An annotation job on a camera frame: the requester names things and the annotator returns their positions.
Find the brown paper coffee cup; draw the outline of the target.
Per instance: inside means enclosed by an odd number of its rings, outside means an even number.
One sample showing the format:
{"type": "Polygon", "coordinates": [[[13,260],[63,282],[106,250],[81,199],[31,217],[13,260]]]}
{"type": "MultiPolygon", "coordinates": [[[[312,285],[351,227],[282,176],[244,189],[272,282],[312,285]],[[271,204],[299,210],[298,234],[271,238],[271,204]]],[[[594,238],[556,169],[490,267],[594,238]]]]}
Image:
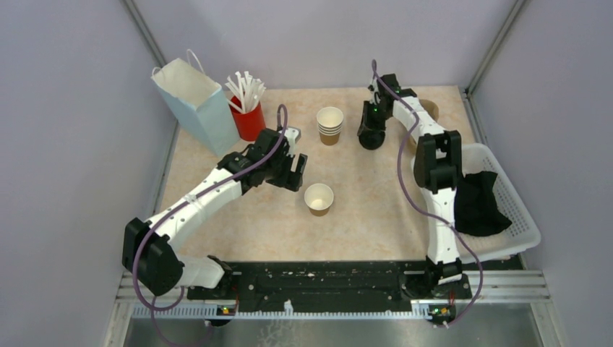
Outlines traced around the brown paper coffee cup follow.
{"type": "Polygon", "coordinates": [[[306,189],[304,202],[312,215],[320,217],[329,212],[334,197],[333,190],[328,185],[316,183],[306,189]]]}

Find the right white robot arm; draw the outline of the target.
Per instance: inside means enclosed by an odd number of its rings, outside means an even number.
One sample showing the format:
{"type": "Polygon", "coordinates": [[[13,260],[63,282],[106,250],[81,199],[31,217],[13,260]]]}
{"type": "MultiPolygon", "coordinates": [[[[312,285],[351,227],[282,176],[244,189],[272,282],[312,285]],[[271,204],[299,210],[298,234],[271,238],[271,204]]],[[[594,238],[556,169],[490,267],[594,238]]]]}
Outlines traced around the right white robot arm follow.
{"type": "Polygon", "coordinates": [[[411,88],[398,84],[394,74],[375,74],[368,89],[371,98],[363,104],[357,132],[361,146],[367,150],[381,147],[390,118],[397,119],[416,143],[413,176],[426,202],[426,209],[418,207],[417,211],[429,219],[429,246],[424,277],[409,285],[408,293],[442,298],[463,278],[454,217],[462,177],[461,135],[442,127],[411,88]]]}

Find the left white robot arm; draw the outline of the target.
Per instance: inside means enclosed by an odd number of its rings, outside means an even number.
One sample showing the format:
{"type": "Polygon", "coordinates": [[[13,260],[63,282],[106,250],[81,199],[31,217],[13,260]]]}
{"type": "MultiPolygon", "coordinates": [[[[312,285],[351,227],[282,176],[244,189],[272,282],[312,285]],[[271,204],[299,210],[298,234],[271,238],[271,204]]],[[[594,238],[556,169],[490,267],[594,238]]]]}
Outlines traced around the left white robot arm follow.
{"type": "Polygon", "coordinates": [[[155,296],[175,287],[229,295],[232,270],[215,256],[178,255],[182,244],[224,205],[262,183],[299,191],[307,155],[295,154],[301,131],[264,129],[242,152],[225,155],[209,175],[166,211],[134,218],[124,229],[121,263],[155,296]]]}

